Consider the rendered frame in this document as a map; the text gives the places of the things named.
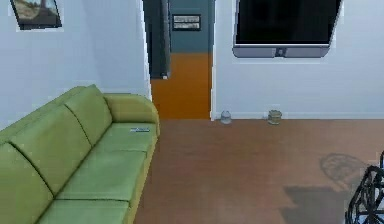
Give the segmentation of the framed landscape picture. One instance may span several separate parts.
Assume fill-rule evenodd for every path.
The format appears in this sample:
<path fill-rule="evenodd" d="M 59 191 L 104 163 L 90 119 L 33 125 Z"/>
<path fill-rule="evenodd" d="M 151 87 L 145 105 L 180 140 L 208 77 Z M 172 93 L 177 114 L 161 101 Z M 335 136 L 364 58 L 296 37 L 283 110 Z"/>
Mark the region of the framed landscape picture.
<path fill-rule="evenodd" d="M 21 30 L 60 28 L 56 0 L 10 0 Z"/>

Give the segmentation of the small black framed picture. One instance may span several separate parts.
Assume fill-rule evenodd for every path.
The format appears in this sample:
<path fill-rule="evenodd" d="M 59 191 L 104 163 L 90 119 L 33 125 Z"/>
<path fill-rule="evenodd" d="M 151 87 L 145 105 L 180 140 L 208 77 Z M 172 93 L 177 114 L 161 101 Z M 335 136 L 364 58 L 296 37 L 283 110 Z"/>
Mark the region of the small black framed picture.
<path fill-rule="evenodd" d="M 201 16 L 199 14 L 173 14 L 172 29 L 174 31 L 200 31 Z"/>

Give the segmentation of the wall television set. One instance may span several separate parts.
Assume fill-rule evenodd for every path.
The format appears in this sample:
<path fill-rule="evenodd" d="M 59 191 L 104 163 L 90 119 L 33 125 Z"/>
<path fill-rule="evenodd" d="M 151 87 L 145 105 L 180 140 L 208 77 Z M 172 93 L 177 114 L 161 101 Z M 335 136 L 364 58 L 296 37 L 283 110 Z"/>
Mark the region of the wall television set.
<path fill-rule="evenodd" d="M 236 0 L 237 58 L 322 58 L 343 0 Z"/>

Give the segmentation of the yellowish glass jar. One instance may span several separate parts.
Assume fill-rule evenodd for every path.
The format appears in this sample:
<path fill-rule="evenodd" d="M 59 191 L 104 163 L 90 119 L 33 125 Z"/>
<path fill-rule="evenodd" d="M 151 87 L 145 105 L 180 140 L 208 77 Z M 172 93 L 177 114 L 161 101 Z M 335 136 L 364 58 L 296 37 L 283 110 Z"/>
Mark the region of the yellowish glass jar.
<path fill-rule="evenodd" d="M 270 110 L 268 112 L 268 123 L 270 125 L 279 125 L 282 118 L 282 112 L 279 110 Z"/>

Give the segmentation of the green sofa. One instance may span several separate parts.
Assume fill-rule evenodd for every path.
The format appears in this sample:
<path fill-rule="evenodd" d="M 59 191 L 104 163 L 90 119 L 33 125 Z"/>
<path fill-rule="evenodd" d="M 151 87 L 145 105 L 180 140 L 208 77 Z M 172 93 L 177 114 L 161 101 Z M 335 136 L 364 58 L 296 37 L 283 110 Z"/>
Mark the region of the green sofa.
<path fill-rule="evenodd" d="M 159 135 L 146 97 L 70 89 L 0 131 L 0 224 L 134 224 Z"/>

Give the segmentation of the dark grey room door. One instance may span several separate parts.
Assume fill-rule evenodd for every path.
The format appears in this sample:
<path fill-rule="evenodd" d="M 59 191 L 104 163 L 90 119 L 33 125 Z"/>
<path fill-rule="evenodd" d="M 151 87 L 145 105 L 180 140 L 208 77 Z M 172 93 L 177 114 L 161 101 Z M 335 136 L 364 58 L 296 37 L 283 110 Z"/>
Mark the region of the dark grey room door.
<path fill-rule="evenodd" d="M 149 73 L 163 79 L 170 73 L 169 0 L 143 0 Z"/>

